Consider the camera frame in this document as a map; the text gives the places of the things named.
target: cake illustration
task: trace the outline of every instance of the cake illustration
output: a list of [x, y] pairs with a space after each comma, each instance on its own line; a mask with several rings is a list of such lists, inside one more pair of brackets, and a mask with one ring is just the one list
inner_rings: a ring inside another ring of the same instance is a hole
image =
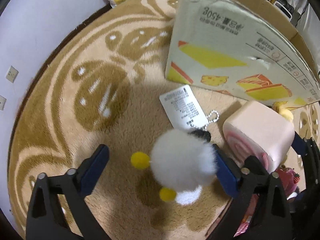
[[268, 85], [249, 89], [245, 93], [258, 101], [288, 98], [292, 96], [291, 90], [282, 84]]
[[222, 94], [225, 94], [225, 95], [232, 96], [232, 94], [231, 94], [228, 90], [216, 90], [216, 92], [219, 92], [219, 93], [222, 93]]
[[173, 62], [171, 62], [171, 67], [167, 73], [167, 79], [182, 84], [191, 85], [193, 83], [193, 80]]
[[240, 79], [236, 82], [236, 84], [245, 90], [272, 85], [271, 81], [262, 74], [256, 74], [244, 79]]

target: plush keychain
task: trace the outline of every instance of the plush keychain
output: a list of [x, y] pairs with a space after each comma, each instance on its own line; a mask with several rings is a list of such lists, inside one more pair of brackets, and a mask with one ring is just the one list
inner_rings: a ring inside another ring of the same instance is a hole
[[278, 105], [274, 105], [272, 109], [293, 124], [293, 114], [291, 113], [290, 110], [284, 108], [283, 106], [278, 106]]
[[172, 201], [177, 192], [194, 191], [199, 185], [211, 184], [217, 164], [210, 139], [207, 131], [186, 133], [173, 129], [157, 139], [150, 156], [136, 152], [131, 156], [131, 163], [139, 170], [150, 166], [155, 179], [163, 186], [160, 198]]

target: white pom-pom plush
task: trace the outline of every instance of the white pom-pom plush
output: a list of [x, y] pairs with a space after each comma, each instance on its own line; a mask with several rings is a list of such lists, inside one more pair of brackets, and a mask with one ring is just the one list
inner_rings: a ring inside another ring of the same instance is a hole
[[209, 185], [217, 172], [211, 144], [177, 129], [158, 138], [150, 159], [155, 179], [176, 192]]

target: round rug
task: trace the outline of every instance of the round rug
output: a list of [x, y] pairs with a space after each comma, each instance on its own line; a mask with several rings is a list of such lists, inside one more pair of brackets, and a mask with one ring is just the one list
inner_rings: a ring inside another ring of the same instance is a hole
[[[130, 164], [132, 153], [149, 153], [172, 128], [159, 95], [181, 86], [164, 79], [177, 3], [126, 1], [84, 28], [44, 71], [23, 106], [10, 151], [9, 194], [22, 235], [37, 175], [77, 168], [102, 143], [110, 148], [110, 161], [85, 201], [112, 239], [206, 238], [229, 200], [218, 181], [164, 203], [151, 172]], [[205, 113], [220, 113], [208, 130], [212, 142], [230, 153], [222, 125], [245, 101], [192, 90]], [[318, 113], [318, 103], [294, 112], [296, 130], [317, 142]], [[293, 150], [287, 163], [302, 170]], [[60, 201], [72, 231], [80, 234], [65, 199]]]

